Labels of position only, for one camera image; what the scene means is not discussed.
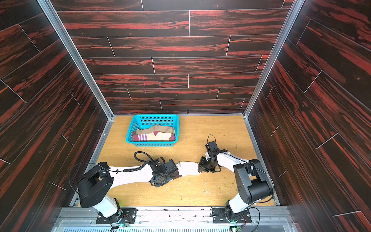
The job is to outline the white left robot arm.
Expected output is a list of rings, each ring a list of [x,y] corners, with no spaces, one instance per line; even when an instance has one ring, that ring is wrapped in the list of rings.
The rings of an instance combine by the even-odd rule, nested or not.
[[[158,159],[149,159],[135,167],[113,167],[107,162],[100,162],[78,181],[80,206],[92,207],[109,218],[121,213],[118,201],[108,195],[110,189],[139,182],[148,182],[158,188],[180,176],[173,160],[160,163]]]

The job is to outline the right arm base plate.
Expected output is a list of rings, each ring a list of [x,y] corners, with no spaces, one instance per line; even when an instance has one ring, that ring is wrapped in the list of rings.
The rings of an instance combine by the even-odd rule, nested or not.
[[[234,213],[229,206],[211,207],[209,213],[213,219],[213,223],[251,223],[251,215],[248,209],[239,213]]]

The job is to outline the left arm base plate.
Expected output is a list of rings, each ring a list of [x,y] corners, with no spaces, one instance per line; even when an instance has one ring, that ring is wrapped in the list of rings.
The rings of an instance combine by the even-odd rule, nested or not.
[[[96,224],[98,225],[129,225],[134,224],[136,215],[137,215],[137,208],[121,208],[118,213],[113,214],[110,217],[104,217],[103,214],[100,212],[98,214]]]

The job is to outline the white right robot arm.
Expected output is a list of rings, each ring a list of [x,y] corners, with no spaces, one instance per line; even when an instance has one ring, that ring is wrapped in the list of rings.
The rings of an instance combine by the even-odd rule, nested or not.
[[[215,141],[208,142],[206,154],[201,157],[198,171],[218,173],[226,168],[234,173],[238,194],[225,205],[227,217],[239,215],[249,206],[274,195],[274,185],[259,160],[245,160],[220,150]]]

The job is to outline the white striped sock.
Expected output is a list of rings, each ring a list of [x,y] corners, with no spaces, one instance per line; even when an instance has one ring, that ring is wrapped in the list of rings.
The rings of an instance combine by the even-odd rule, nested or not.
[[[175,178],[197,176],[201,174],[201,172],[198,170],[199,164],[196,162],[179,162],[176,164],[176,167],[178,173]]]

